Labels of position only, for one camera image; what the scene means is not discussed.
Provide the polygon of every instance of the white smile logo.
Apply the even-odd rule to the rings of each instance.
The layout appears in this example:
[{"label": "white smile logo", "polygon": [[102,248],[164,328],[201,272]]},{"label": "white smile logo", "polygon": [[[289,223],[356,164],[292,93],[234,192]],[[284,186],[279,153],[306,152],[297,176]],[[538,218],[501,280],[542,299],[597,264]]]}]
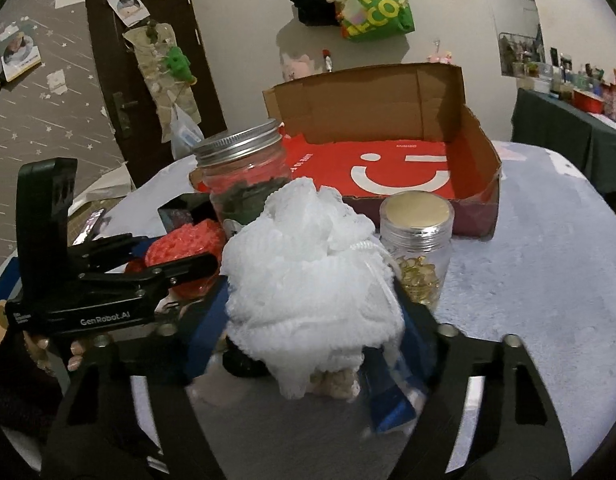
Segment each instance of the white smile logo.
[{"label": "white smile logo", "polygon": [[[364,153],[361,155],[361,160],[368,162],[376,162],[381,159],[378,153]],[[406,162],[445,162],[445,155],[406,155]],[[350,170],[350,177],[357,186],[368,193],[376,195],[394,195],[402,191],[436,191],[444,186],[450,180],[450,172],[448,170],[439,170],[435,172],[435,176],[424,184],[416,186],[392,187],[384,186],[375,182],[365,174],[366,166],[353,166]]]}]

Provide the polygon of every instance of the brown door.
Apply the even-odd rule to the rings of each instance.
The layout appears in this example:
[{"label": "brown door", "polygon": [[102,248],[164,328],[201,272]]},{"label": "brown door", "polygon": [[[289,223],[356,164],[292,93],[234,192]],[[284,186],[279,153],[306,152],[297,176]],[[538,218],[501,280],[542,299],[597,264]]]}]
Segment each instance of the brown door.
[{"label": "brown door", "polygon": [[[226,125],[205,59],[191,0],[142,2],[150,11],[151,18],[172,25],[178,46],[190,60],[190,69],[197,78],[192,90],[201,115],[203,134],[208,137],[222,132]],[[128,28],[107,0],[86,0],[86,7],[94,62],[105,106],[115,129],[116,141],[138,187],[172,162],[170,143],[161,142],[162,130],[156,105],[139,71],[134,52],[123,39],[122,34]],[[127,118],[124,128],[117,113],[120,104],[125,104],[122,110]]]}]

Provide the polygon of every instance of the plastic jar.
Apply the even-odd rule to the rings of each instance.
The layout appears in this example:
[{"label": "plastic jar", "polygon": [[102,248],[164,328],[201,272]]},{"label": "plastic jar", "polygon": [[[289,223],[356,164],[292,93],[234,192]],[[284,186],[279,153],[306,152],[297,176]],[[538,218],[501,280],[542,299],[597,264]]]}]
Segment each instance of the plastic jar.
[{"label": "plastic jar", "polygon": [[201,180],[228,238],[255,220],[265,199],[290,182],[279,123],[209,137],[195,148]]},{"label": "plastic jar", "polygon": [[386,198],[379,214],[381,243],[401,268],[401,284],[434,311],[452,252],[453,206],[427,191],[404,191]]}]

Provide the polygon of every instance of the green plush toy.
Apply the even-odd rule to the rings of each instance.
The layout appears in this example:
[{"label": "green plush toy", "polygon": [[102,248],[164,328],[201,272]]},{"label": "green plush toy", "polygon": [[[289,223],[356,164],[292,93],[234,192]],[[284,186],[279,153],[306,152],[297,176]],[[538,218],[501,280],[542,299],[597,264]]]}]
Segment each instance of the green plush toy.
[{"label": "green plush toy", "polygon": [[190,83],[190,85],[194,85],[197,82],[197,78],[190,72],[190,61],[185,57],[179,47],[174,46],[168,50],[165,64],[175,78],[186,81]]}]

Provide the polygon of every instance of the green tote bag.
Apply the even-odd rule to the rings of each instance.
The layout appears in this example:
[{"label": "green tote bag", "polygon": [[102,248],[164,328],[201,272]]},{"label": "green tote bag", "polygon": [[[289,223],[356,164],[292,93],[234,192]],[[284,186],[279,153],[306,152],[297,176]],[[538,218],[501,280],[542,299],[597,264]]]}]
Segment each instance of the green tote bag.
[{"label": "green tote bag", "polygon": [[350,41],[371,41],[415,30],[408,0],[344,0],[337,17]]}]

